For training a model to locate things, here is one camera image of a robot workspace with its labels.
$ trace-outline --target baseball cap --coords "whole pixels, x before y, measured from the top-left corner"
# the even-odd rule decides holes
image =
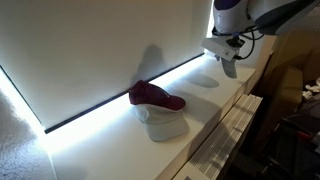
[[[129,99],[133,105],[152,104],[174,111],[180,110],[186,105],[185,100],[181,97],[172,96],[160,87],[142,80],[129,90]]]
[[[171,110],[151,104],[135,106],[138,119],[153,141],[164,141],[189,131],[182,110]]]

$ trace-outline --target white cap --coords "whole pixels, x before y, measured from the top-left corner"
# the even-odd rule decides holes
[[[182,110],[174,111],[151,104],[136,105],[135,110],[153,141],[167,140],[189,131]]]

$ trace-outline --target cap brim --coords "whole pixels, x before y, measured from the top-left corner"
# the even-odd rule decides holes
[[[144,124],[153,141],[164,141],[189,131],[189,126],[181,114],[181,118],[163,124]]]
[[[164,108],[168,108],[174,111],[181,110],[186,105],[186,101],[178,96],[170,96],[170,100],[162,105]]]

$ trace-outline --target white backdrop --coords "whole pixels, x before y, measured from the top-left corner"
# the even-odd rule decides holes
[[[50,128],[202,53],[210,6],[211,0],[1,1],[0,65]]]

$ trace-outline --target red cap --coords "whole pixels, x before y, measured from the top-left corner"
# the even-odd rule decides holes
[[[172,96],[160,87],[142,80],[129,90],[129,99],[133,105],[152,104],[174,111],[181,110],[186,105],[181,97]]]

